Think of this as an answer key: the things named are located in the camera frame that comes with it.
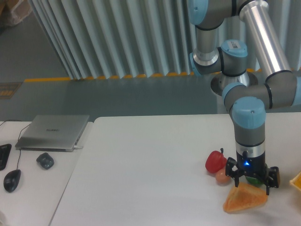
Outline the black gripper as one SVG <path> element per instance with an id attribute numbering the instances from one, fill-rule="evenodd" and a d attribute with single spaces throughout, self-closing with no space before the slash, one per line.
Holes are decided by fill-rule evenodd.
<path id="1" fill-rule="evenodd" d="M 279 168 L 274 166 L 268 168 L 265 162 L 265 152 L 257 157 L 247 157 L 236 153 L 237 161 L 231 157 L 225 165 L 225 175 L 234 179 L 235 187 L 239 186 L 239 178 L 247 176 L 261 181 L 266 186 L 266 195 L 269 195 L 270 188 L 279 188 Z"/>

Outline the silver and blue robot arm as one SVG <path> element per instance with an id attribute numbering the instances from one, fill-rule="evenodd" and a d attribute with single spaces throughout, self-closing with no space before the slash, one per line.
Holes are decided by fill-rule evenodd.
<path id="1" fill-rule="evenodd" d="M 241 176 L 255 178 L 267 189 L 279 187 L 278 167 L 265 162 L 266 110 L 301 102 L 301 80 L 293 75 L 268 14 L 264 0 L 190 0 L 189 22 L 196 27 L 197 45 L 190 54 L 195 74 L 220 72 L 231 78 L 221 85 L 222 99 L 235 131 L 236 155 L 226 162 L 225 174 L 239 184 Z M 225 18 L 238 16 L 251 33 L 265 82 L 249 86 L 247 50 L 243 42 L 217 45 L 217 28 Z"/>

